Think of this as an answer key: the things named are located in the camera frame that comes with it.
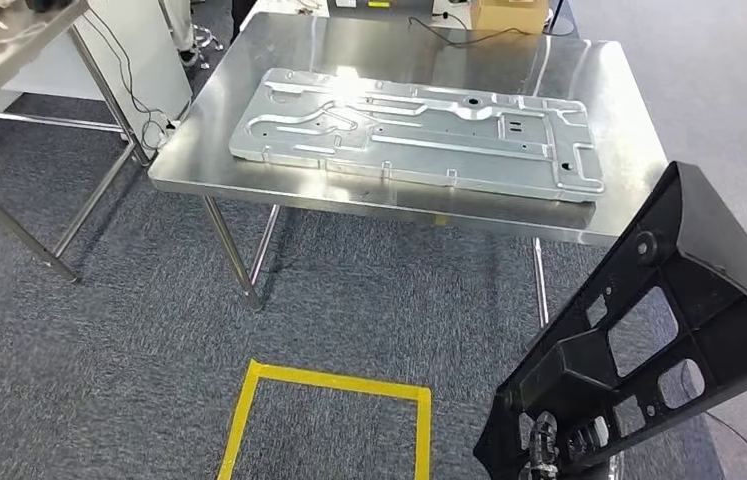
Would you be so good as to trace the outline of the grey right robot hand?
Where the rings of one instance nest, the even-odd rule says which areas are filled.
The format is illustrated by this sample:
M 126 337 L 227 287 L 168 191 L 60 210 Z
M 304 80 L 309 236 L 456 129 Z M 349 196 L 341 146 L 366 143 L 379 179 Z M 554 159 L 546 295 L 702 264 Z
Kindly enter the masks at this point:
M 568 460 L 580 460 L 586 453 L 593 453 L 608 444 L 609 431 L 602 416 L 572 433 L 560 443 L 558 422 L 549 412 L 538 416 L 529 431 L 526 450 L 529 460 L 519 474 L 519 479 L 591 479 L 587 471 L 563 473 L 562 453 Z

